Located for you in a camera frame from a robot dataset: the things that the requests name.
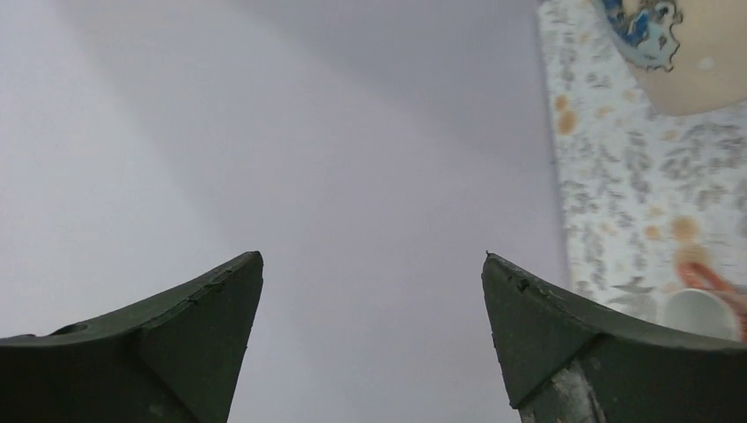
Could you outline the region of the cream floral mug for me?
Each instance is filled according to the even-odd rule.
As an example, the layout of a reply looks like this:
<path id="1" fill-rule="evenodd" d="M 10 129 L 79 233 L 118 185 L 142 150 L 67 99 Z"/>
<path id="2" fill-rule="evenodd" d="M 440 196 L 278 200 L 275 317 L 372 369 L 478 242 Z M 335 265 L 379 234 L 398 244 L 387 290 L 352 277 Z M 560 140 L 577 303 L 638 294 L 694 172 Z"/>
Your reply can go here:
<path id="1" fill-rule="evenodd" d="M 746 99 L 745 0 L 592 5 L 657 112 L 695 115 Z"/>

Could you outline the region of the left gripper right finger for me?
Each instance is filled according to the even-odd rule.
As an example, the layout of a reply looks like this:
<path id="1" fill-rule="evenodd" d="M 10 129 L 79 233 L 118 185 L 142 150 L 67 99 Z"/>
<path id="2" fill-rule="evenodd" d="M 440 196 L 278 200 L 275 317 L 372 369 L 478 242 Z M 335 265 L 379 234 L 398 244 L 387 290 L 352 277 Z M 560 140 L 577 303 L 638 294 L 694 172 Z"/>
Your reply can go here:
<path id="1" fill-rule="evenodd" d="M 522 421 L 745 421 L 745 345 L 625 315 L 495 254 L 482 281 L 509 402 Z"/>

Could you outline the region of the salmon pink floral mug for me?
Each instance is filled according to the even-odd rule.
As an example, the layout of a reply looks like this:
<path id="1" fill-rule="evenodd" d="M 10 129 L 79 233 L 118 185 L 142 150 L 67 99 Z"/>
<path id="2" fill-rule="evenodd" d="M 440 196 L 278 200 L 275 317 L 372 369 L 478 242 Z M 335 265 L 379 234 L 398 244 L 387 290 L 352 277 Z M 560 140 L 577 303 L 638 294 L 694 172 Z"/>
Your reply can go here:
<path id="1" fill-rule="evenodd" d="M 746 341 L 746 288 L 733 285 L 710 267 L 682 262 L 684 287 L 663 303 L 660 324 L 710 338 Z"/>

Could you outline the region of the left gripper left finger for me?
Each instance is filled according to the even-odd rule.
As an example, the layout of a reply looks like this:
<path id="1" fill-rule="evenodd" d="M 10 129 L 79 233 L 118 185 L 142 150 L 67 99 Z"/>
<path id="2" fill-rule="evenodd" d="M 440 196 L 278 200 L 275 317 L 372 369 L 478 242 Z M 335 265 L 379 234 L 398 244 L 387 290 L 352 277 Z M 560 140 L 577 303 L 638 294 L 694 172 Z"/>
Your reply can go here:
<path id="1" fill-rule="evenodd" d="M 225 422 L 263 288 L 247 252 L 46 336 L 1 342 L 4 422 Z"/>

